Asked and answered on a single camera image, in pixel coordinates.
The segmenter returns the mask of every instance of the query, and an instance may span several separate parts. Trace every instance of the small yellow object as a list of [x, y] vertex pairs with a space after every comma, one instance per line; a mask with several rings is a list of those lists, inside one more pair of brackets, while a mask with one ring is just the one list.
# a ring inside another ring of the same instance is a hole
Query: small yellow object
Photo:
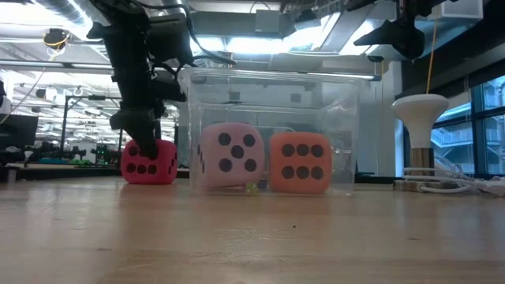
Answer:
[[252, 196], [257, 196], [258, 193], [260, 192], [260, 190], [258, 189], [258, 185], [256, 185], [256, 183], [248, 183], [246, 186], [245, 186], [245, 191], [247, 192], [247, 194], [250, 194]]

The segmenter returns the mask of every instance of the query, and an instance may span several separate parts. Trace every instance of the wooden table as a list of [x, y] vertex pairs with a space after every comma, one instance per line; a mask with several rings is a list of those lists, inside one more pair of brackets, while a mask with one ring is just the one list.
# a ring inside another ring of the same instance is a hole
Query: wooden table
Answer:
[[0, 187], [0, 283], [505, 283], [505, 201], [387, 189], [198, 196], [120, 177]]

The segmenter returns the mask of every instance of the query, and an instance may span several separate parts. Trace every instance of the pink die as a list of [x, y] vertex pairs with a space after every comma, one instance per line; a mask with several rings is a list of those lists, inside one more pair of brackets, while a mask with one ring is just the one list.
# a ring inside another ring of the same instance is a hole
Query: pink die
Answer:
[[134, 140], [125, 146], [121, 172], [128, 183], [139, 185], [169, 185], [177, 176], [177, 147], [170, 141], [156, 140], [158, 158], [142, 156]]
[[198, 182], [204, 188], [232, 187], [259, 181], [265, 163], [264, 143], [256, 128], [237, 122], [206, 127], [193, 149]]

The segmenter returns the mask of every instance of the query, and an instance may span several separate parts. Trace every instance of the white lamp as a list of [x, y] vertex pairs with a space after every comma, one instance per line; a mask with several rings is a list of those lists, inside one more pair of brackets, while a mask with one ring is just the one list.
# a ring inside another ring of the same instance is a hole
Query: white lamp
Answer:
[[391, 106], [409, 130], [412, 167], [433, 168], [432, 127], [448, 107], [449, 101], [445, 97], [433, 94], [409, 95]]

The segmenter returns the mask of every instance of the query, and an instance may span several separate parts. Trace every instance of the ceiling duct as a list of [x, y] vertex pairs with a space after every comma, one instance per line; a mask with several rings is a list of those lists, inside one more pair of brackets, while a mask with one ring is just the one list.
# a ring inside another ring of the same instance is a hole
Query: ceiling duct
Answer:
[[93, 22], [108, 25], [109, 22], [89, 0], [32, 0], [51, 12], [64, 17], [72, 23], [72, 33], [80, 39], [87, 39]]

